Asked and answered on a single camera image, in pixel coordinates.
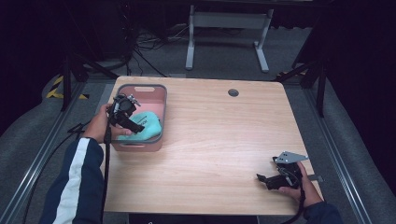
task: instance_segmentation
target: person's left hand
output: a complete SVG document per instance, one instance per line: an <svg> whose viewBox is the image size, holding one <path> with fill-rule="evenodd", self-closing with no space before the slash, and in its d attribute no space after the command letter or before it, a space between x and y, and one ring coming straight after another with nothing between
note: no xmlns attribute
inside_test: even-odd
<svg viewBox="0 0 396 224"><path fill-rule="evenodd" d="M95 139L99 144L104 142L105 132L107 126L107 112L106 110L111 107L111 104L102 105L99 113L95 115L87 130L82 135L83 137L90 137ZM118 135L131 135L133 132L129 129L114 127L110 124L112 138Z"/></svg>

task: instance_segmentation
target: gray carpet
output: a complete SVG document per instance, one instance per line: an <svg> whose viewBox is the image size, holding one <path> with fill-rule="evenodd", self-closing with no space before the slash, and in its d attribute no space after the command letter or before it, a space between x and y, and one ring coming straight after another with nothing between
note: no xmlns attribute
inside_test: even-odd
<svg viewBox="0 0 396 224"><path fill-rule="evenodd" d="M273 79L279 72L290 70L309 32L309 29L269 31L264 44L264 53L270 67L268 74L261 72L252 47L256 36L259 36L255 31L242 31L238 35L220 31L200 32L196 36L195 61L191 71L184 69L188 45L186 36L160 49L142 51L142 53L153 66L171 77L265 81ZM158 76L157 72L137 55L129 65L134 75L142 73L142 76ZM115 72L125 75L126 68L122 67ZM306 90L294 84L298 79L294 77L286 81L284 86L314 169L325 179L320 183L323 196L329 203L339 208L345 223L359 223L346 190L334 169L325 135L315 119L316 111L312 110L309 105ZM52 83L53 80L43 90L43 97ZM90 95L89 99L75 102L65 118L64 126L53 139L52 148L66 138L68 129L90 120L97 107L108 99L112 84L114 80L101 74L90 76L82 91ZM0 151L0 211L6 210L25 172L60 114L62 99L43 99L41 105L16 120L0 138L0 148L2 148ZM376 170L367 149L347 112L339 103L330 83L326 86L324 113L323 121L327 124L332 139L347 164L372 223L394 223L396 220L395 197ZM56 151L39 178L26 223L38 222L45 193L59 172L65 148L74 137L63 143ZM25 205L21 207L11 223L21 223L24 211ZM106 213L105 223L125 223L125 218L126 214ZM261 223L268 224L281 223L287 219L287 217L260 217ZM304 223L304 219L300 218L296 223Z"/></svg>

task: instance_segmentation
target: person's hand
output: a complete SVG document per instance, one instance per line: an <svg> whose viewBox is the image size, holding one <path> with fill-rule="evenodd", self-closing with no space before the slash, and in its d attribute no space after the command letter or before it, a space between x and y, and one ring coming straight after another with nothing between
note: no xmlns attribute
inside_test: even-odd
<svg viewBox="0 0 396 224"><path fill-rule="evenodd" d="M95 139L99 144L104 142L105 132L107 127L107 112L106 110L111 107L111 104L102 105L100 107L99 113L95 115L87 130L82 135L83 137L90 137ZM110 124L112 138L118 135L131 135L132 131L125 128L114 127Z"/></svg>
<svg viewBox="0 0 396 224"><path fill-rule="evenodd" d="M304 207L307 207L314 203L323 202L323 200L320 198L317 192L317 189L315 189L315 186L312 184L311 180L309 180L303 164L300 161L298 161L297 164L300 167L301 174L303 175L302 183L303 183L303 189L305 191ZM289 195L291 198L295 199L298 202L300 201L300 197L301 197L300 188L292 189L289 187L280 187L279 191L281 193Z"/></svg>

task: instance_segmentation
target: wooden table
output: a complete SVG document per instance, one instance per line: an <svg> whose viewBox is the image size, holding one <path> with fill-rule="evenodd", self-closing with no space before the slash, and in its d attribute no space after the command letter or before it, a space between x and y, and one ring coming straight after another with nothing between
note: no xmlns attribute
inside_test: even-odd
<svg viewBox="0 0 396 224"><path fill-rule="evenodd" d="M275 82L119 77L167 88L163 147L111 149L106 211L294 215L297 203L256 174L278 175L273 156L306 150L283 86ZM229 89L239 95L232 97ZM310 161L304 161L313 174Z"/></svg>

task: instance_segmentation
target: person's right hand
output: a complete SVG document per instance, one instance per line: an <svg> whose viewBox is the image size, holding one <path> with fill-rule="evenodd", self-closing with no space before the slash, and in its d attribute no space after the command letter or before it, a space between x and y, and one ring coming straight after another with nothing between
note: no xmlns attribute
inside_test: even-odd
<svg viewBox="0 0 396 224"><path fill-rule="evenodd" d="M300 161L298 161L297 164L300 167L301 174L303 175L302 183L303 183L303 189L305 191L304 207L307 207L314 203L323 202L323 200L320 198L317 192L317 189L315 189L315 186L312 184L311 180L309 180L303 164ZM280 187L279 191L283 194L289 195L291 198L295 199L298 202L300 201L301 198L300 188L292 189L289 187Z"/></svg>

